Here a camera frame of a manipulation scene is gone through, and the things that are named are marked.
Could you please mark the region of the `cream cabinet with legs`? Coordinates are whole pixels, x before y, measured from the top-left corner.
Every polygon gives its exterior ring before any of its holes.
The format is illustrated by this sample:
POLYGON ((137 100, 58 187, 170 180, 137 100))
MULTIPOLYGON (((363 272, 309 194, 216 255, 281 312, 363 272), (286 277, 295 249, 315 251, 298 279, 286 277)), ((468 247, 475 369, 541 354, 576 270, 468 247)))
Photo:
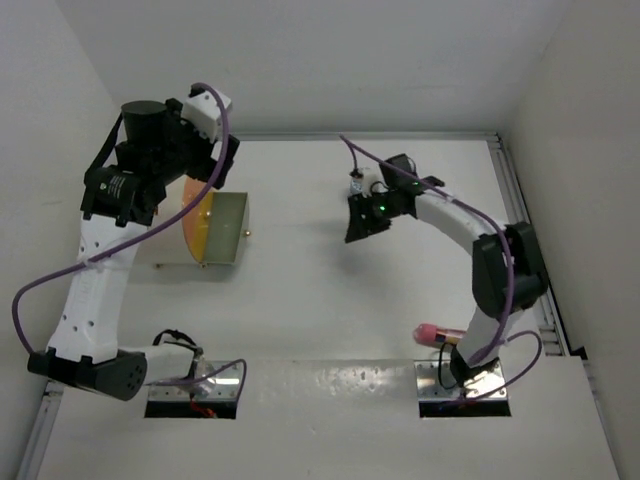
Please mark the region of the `cream cabinet with legs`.
MULTIPOLYGON (((180 177, 166 188, 166 198, 157 207, 153 227, 181 212, 203 189, 205 182, 180 177)), ((196 265, 198 259, 190 249, 189 241, 195 238, 197 217, 207 200, 204 199, 187 215, 162 232, 138 245, 135 266, 196 265)))

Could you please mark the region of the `orange drawer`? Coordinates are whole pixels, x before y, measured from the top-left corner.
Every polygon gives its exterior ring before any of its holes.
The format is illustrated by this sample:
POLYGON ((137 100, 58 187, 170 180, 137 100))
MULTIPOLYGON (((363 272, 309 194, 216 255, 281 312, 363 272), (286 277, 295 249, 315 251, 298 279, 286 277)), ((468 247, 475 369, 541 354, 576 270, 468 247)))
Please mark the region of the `orange drawer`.
MULTIPOLYGON (((204 182, 187 177, 182 197, 183 207, 190 204, 204 186, 204 182)), ((214 190, 209 189, 203 199, 182 218, 183 234, 187 247, 198 263, 204 262, 213 197, 214 190)))

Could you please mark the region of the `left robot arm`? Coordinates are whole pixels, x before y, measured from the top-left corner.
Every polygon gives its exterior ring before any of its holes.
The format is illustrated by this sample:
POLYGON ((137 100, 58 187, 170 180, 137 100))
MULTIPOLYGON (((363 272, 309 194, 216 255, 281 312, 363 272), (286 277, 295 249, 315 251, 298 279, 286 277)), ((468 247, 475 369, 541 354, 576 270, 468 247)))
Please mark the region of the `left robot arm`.
POLYGON ((189 97, 122 105, 84 174, 76 263, 44 276, 71 276, 59 323, 30 373, 81 390, 130 400, 145 385, 192 386, 201 348, 192 340, 118 343, 120 310, 140 243, 184 218, 224 184, 239 141, 232 101, 193 89, 189 97))

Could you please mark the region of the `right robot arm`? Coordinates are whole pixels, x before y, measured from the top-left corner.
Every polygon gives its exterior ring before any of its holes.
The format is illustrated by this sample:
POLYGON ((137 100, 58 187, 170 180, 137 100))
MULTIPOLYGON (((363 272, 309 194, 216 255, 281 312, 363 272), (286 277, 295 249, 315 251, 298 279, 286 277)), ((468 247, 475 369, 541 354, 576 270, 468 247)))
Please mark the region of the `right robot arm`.
POLYGON ((473 317, 453 347, 450 371, 458 384, 494 362, 522 314, 549 287, 549 277, 533 226, 505 223, 457 199, 435 176, 420 177, 413 160, 398 154, 350 171, 347 196, 348 243, 390 229, 393 219, 410 216, 435 227, 471 257, 473 317))

